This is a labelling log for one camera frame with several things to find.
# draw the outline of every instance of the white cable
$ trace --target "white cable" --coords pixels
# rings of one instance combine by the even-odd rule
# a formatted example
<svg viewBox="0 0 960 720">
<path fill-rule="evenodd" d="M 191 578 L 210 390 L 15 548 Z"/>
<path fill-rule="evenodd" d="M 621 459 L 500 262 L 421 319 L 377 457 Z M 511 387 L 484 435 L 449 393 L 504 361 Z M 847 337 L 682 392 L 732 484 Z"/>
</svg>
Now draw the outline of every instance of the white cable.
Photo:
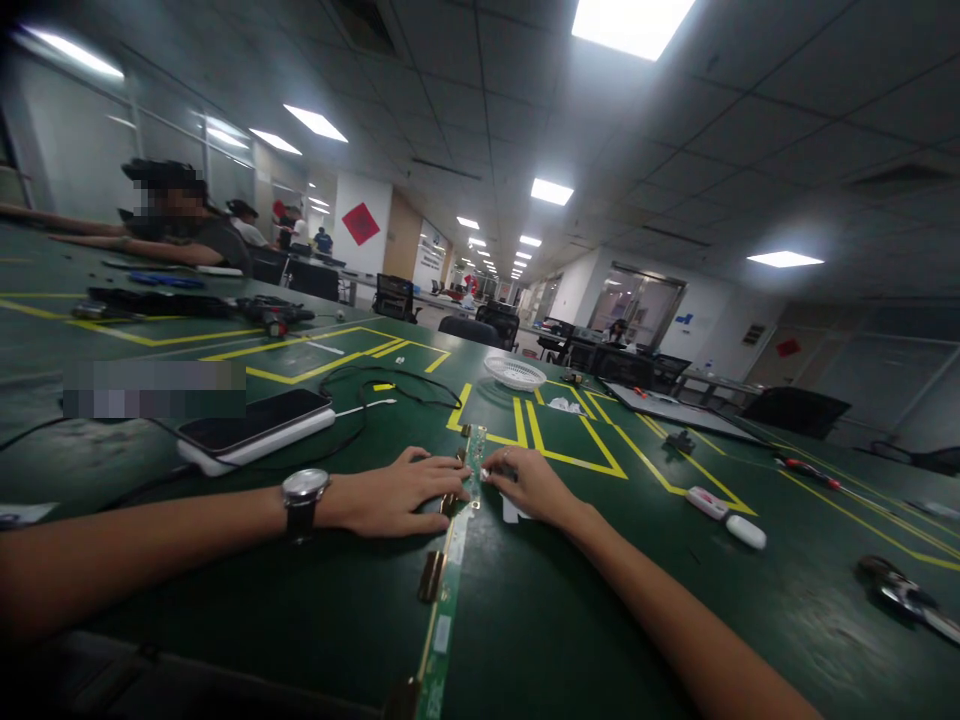
<svg viewBox="0 0 960 720">
<path fill-rule="evenodd" d="M 377 400 L 376 402 L 373 402 L 373 403 L 367 403 L 367 407 L 373 407 L 374 405 L 383 405 L 384 403 L 395 403 L 396 401 L 397 401 L 396 398 L 388 398 L 386 400 Z M 350 413 L 357 412 L 358 410 L 363 410 L 363 405 L 361 405 L 358 408 L 354 408 L 353 410 L 344 410 L 342 413 L 337 413 L 337 417 L 343 417 L 344 415 L 349 415 Z"/>
</svg>

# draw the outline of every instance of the smartphone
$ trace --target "smartphone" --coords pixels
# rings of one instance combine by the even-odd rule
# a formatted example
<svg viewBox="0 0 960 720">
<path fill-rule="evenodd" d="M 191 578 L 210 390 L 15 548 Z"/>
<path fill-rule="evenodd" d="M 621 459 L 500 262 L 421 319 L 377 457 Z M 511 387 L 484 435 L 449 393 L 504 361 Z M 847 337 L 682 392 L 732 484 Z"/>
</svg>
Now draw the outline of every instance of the smartphone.
<svg viewBox="0 0 960 720">
<path fill-rule="evenodd" d="M 247 405 L 242 418 L 207 418 L 182 425 L 179 432 L 209 455 L 223 455 L 280 428 L 323 412 L 330 407 L 329 398 L 304 389 Z"/>
</svg>

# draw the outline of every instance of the wristwatch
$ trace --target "wristwatch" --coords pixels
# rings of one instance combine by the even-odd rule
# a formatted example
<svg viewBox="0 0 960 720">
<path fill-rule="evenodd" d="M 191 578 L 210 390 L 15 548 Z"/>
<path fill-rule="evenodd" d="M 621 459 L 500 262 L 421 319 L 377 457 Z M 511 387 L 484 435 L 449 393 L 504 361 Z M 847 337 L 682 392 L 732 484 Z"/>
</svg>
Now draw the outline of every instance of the wristwatch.
<svg viewBox="0 0 960 720">
<path fill-rule="evenodd" d="M 283 506 L 287 509 L 287 537 L 294 545 L 310 539 L 313 533 L 313 513 L 317 503 L 330 487 L 326 470 L 307 468 L 299 470 L 283 481 Z"/>
</svg>

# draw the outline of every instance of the green workbench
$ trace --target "green workbench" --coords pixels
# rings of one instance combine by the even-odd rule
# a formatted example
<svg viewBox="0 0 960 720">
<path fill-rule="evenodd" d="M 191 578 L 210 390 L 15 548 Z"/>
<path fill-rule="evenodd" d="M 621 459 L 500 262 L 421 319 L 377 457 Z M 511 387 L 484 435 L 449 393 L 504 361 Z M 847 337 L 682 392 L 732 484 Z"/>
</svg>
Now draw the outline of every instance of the green workbench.
<svg viewBox="0 0 960 720">
<path fill-rule="evenodd" d="M 579 397 L 561 369 L 535 363 L 551 382 L 538 395 L 495 384 L 489 348 L 352 308 L 344 323 L 318 317 L 284 342 L 242 321 L 169 319 L 75 323 L 87 286 L 140 289 L 101 264 L 106 253 L 2 227 L 0 437 L 59 414 L 58 371 L 77 359 L 243 362 L 249 399 L 294 385 L 316 389 L 345 364 L 422 372 L 465 399 L 462 411 L 429 408 L 393 391 L 368 412 L 365 435 L 323 463 L 334 473 L 391 462 L 408 445 L 454 454 L 461 423 L 487 428 L 490 450 L 513 442 L 546 451 L 580 498 L 690 589 L 828 717 L 955 716 L 960 648 L 890 614 L 856 579 L 866 554 L 884 556 L 960 613 L 960 526 L 903 505 L 960 506 L 957 481 L 754 426 L 792 456 L 827 470 L 894 510 L 831 493 L 779 472 L 760 446 L 695 435 L 692 458 L 663 445 L 668 423 L 641 418 L 599 393 Z M 208 294 L 275 294 L 325 314 L 332 303 L 252 280 L 208 281 Z M 337 355 L 308 345 L 335 347 Z M 395 365 L 404 358 L 401 366 Z M 355 407 L 357 374 L 330 386 L 338 411 Z M 416 381 L 397 382 L 433 392 Z M 541 403 L 582 401 L 581 419 Z M 352 433 L 360 414 L 262 461 L 310 463 Z M 143 421 L 64 423 L 5 453 L 0 502 L 59 502 L 51 519 L 91 512 L 180 464 L 173 439 Z M 143 501 L 278 485 L 249 469 L 194 476 Z M 754 552 L 684 501 L 703 486 L 768 535 Z M 484 487 L 470 522 L 450 644 L 444 717 L 673 717 L 695 714 L 670 669 L 591 566 L 557 532 L 506 525 Z M 416 674 L 430 620 L 417 600 L 428 550 L 444 538 L 369 541 L 330 532 L 304 547 L 265 545 L 189 573 L 90 620 L 86 629 L 230 670 L 343 698 L 383 704 Z"/>
</svg>

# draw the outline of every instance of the watch face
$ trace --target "watch face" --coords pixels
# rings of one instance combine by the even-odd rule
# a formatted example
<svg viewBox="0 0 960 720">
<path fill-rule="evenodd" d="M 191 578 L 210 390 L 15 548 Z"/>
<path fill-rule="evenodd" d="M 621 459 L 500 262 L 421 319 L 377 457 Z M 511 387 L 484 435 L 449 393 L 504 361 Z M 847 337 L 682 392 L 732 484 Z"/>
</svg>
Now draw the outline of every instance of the watch face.
<svg viewBox="0 0 960 720">
<path fill-rule="evenodd" d="M 286 495 L 309 495 L 316 492 L 330 480 L 326 470 L 307 468 L 299 470 L 283 481 L 283 492 Z"/>
</svg>

